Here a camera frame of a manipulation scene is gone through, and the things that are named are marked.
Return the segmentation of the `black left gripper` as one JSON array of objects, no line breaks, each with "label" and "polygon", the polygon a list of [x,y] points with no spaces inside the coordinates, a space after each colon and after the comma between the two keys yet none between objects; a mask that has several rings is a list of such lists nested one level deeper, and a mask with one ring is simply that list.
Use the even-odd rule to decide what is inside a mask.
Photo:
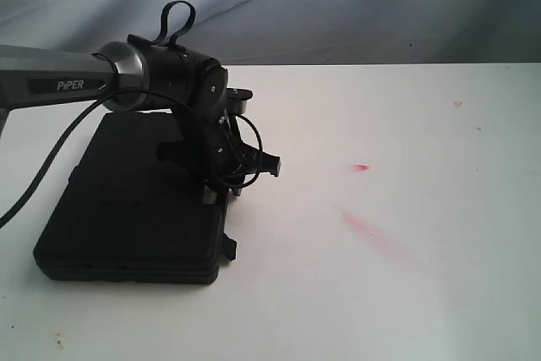
[{"label": "black left gripper", "polygon": [[[174,107],[171,112],[181,138],[161,142],[156,147],[158,160],[181,167],[191,178],[202,183],[232,186],[233,195],[239,197],[245,180],[244,155],[226,114],[221,113],[215,122],[209,123],[185,106]],[[206,185],[201,203],[216,203],[216,192]]]}]

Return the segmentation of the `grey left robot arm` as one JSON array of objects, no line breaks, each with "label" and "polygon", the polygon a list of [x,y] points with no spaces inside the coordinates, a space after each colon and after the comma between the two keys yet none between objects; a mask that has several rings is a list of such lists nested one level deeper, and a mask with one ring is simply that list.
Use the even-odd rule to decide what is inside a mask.
[{"label": "grey left robot arm", "polygon": [[110,112],[167,109],[180,138],[158,144],[157,156],[237,194],[250,170],[227,82],[215,58],[174,41],[129,36],[93,54],[3,45],[1,120],[14,110],[82,101],[90,106],[76,124],[100,105]]}]

